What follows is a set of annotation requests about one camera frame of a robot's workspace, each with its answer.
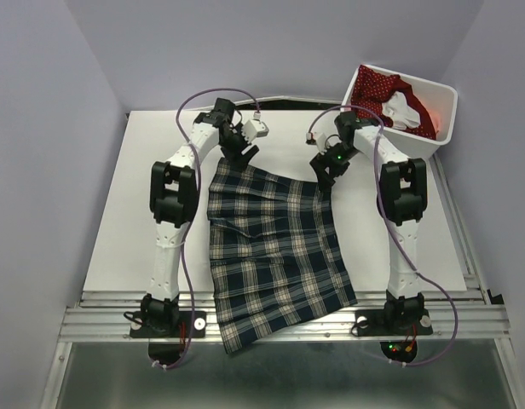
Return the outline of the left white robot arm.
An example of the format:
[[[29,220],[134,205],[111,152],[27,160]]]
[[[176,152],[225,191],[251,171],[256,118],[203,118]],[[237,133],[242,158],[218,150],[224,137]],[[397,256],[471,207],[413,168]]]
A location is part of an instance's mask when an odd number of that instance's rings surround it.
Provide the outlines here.
[[[268,134],[257,109],[246,122],[234,122],[238,112],[230,100],[218,98],[209,112],[193,121],[185,142],[166,161],[151,169],[149,209],[156,222],[153,274],[135,317],[139,337],[173,337],[190,323],[180,316],[178,274],[186,233],[199,207],[201,164],[219,147],[233,165],[244,169],[258,152],[254,140]]]

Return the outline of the white plastic bin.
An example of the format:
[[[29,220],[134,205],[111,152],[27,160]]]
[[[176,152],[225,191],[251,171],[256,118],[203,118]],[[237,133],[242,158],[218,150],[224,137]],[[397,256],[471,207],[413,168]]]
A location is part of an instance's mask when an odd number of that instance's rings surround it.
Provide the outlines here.
[[[360,65],[343,98],[362,119],[379,117],[384,135],[406,155],[430,158],[453,135],[458,94],[445,84]]]

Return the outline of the red polka dot skirt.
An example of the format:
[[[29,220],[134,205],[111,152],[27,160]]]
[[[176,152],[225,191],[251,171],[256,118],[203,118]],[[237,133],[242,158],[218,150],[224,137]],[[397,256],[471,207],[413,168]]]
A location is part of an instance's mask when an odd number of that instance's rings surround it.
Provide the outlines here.
[[[382,114],[382,104],[395,91],[404,89],[412,91],[412,95],[407,97],[408,104],[416,109],[421,117],[421,125],[419,127],[404,132],[435,141],[436,130],[429,112],[414,94],[412,85],[405,82],[398,74],[385,75],[374,71],[368,66],[359,66],[350,97],[350,104],[374,112],[381,118],[386,127],[392,128],[391,120]],[[363,109],[355,109],[357,116],[359,118],[372,118],[372,115]]]

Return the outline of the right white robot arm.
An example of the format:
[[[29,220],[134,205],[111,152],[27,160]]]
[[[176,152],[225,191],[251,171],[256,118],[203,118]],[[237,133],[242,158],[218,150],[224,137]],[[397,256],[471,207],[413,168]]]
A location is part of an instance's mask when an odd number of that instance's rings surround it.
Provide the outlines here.
[[[427,169],[421,158],[410,158],[389,141],[377,118],[358,118],[342,111],[336,134],[308,130],[315,145],[311,160],[320,190],[330,190],[350,160],[362,153],[373,165],[377,209],[389,237],[389,281],[382,308],[364,309],[353,326],[361,337],[402,336],[421,326],[427,314],[416,269],[418,228],[428,205]]]

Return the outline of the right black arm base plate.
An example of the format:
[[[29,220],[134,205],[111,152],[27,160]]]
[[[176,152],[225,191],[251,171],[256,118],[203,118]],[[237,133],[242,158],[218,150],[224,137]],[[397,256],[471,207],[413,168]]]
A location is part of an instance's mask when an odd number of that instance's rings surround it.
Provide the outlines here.
[[[424,296],[395,298],[386,293],[382,308],[365,308],[355,314],[350,329],[354,337],[383,337],[380,348],[392,362],[411,364],[418,353],[418,337],[433,334]]]

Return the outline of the navy plaid pleated skirt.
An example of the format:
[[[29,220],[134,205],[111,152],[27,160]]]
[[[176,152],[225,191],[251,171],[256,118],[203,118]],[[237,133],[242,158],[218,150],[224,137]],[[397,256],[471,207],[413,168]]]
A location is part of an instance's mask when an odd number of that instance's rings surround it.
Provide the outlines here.
[[[222,158],[208,194],[216,321],[227,354],[356,305],[329,192]]]

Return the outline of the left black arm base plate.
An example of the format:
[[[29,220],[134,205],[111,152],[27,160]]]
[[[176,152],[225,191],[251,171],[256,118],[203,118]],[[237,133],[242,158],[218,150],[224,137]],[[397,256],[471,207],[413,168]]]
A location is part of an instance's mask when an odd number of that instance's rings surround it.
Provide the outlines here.
[[[147,354],[152,366],[169,370],[178,366],[187,349],[188,339],[205,337],[207,313],[195,310],[179,311],[178,321],[174,324],[153,324],[141,317],[140,311],[126,311],[123,316],[130,323],[130,338],[147,340]]]

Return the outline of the aluminium rail frame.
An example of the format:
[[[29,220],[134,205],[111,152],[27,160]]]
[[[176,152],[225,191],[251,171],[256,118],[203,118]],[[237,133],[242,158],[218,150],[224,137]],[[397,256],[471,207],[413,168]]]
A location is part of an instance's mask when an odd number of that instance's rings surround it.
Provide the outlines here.
[[[255,160],[203,165],[185,253],[187,332],[131,331],[140,292],[86,291],[62,321],[59,408],[518,408],[505,306],[482,293],[450,231],[439,171],[404,222],[407,288],[390,308],[401,253],[358,155],[334,187]]]

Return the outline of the white garment in bin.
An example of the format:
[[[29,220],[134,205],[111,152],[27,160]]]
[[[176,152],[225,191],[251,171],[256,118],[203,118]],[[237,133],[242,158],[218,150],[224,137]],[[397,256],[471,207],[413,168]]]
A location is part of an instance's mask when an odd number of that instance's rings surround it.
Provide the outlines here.
[[[395,130],[413,130],[421,125],[419,112],[408,104],[411,90],[397,90],[382,104],[382,114],[392,122]]]

